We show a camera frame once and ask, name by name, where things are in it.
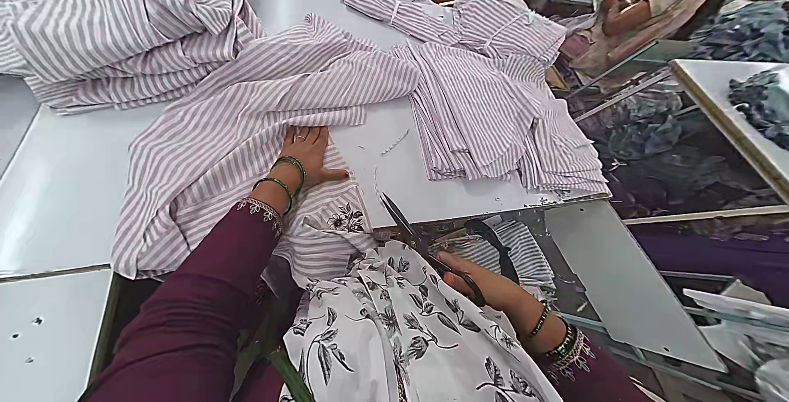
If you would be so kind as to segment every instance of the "maroon sleeve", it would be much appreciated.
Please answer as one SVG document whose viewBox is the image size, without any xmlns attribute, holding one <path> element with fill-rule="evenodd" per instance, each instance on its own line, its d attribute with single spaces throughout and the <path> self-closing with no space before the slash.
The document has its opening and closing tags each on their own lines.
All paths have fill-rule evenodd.
<svg viewBox="0 0 789 402">
<path fill-rule="evenodd" d="M 81 400 L 229 400 L 239 329 L 281 228 L 261 201 L 233 205 L 124 328 Z"/>
<path fill-rule="evenodd" d="M 563 367 L 543 367 L 564 402 L 652 402 L 612 357 L 578 333 Z"/>
</svg>

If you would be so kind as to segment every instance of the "stack of cut fabric pieces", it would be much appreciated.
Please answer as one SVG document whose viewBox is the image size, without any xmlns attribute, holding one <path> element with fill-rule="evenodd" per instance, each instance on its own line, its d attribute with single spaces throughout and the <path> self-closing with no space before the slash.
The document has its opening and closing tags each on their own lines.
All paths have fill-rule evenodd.
<svg viewBox="0 0 789 402">
<path fill-rule="evenodd" d="M 421 3 L 344 1 L 425 42 L 390 54 L 422 74 L 409 98 L 431 180 L 518 170 L 527 189 L 608 193 L 597 151 L 545 81 L 564 27 L 522 0 L 456 0 L 451 24 Z"/>
<path fill-rule="evenodd" d="M 245 0 L 0 0 L 0 74 L 59 114 L 190 92 L 263 36 Z"/>
</svg>

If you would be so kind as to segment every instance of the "right hand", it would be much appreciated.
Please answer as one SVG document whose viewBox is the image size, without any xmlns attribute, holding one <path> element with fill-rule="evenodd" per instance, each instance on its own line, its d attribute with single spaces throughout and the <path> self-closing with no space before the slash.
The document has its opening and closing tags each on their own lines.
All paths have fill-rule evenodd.
<svg viewBox="0 0 789 402">
<path fill-rule="evenodd" d="M 528 303 L 529 299 L 533 300 L 533 303 L 540 305 L 536 298 L 532 297 L 532 295 L 528 294 L 523 288 L 507 277 L 500 276 L 474 262 L 461 259 L 449 253 L 441 252 L 438 257 L 440 261 L 451 268 L 468 274 L 468 277 L 470 277 L 480 288 L 480 291 L 482 291 L 485 302 L 495 310 L 508 313 L 516 307 Z M 463 279 L 455 274 L 445 273 L 443 280 L 449 286 L 452 286 L 455 290 L 464 295 L 472 295 L 471 288 L 468 287 Z"/>
</svg>

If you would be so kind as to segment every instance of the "scissors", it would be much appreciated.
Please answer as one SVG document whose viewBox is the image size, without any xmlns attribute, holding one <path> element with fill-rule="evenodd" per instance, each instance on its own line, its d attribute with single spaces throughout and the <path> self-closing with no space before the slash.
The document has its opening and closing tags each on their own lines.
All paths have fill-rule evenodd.
<svg viewBox="0 0 789 402">
<path fill-rule="evenodd" d="M 403 230 L 408 237 L 409 245 L 414 248 L 419 255 L 424 258 L 430 266 L 432 266 L 440 276 L 443 277 L 444 273 L 452 273 L 455 276 L 460 277 L 466 282 L 469 288 L 471 288 L 471 292 L 473 293 L 472 296 L 468 296 L 471 301 L 477 306 L 485 306 L 485 297 L 482 296 L 482 291 L 474 283 L 471 277 L 468 277 L 468 274 L 458 271 L 456 269 L 451 268 L 444 262 L 437 259 L 435 256 L 430 254 L 430 250 L 428 248 L 429 244 L 424 239 L 424 236 L 421 235 L 410 223 L 406 220 L 406 217 L 402 215 L 400 209 L 395 205 L 395 203 L 389 198 L 388 195 L 381 193 L 381 203 L 383 206 L 389 211 L 389 215 L 392 216 L 397 226 Z"/>
</svg>

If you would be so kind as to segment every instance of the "embroidered cuff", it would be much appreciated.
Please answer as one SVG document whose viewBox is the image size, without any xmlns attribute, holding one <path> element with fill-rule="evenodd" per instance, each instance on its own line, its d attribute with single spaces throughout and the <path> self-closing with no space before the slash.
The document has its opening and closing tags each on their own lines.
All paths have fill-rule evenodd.
<svg viewBox="0 0 789 402">
<path fill-rule="evenodd" d="M 279 216 L 271 206 L 267 203 L 264 203 L 256 198 L 252 198 L 248 196 L 246 198 L 242 198 L 236 204 L 236 211 L 241 211 L 244 208 L 249 209 L 250 214 L 259 213 L 263 216 L 263 222 L 271 222 L 274 225 L 274 237 L 279 240 L 279 236 L 282 235 L 282 228 L 285 225 L 282 223 L 282 217 Z"/>
</svg>

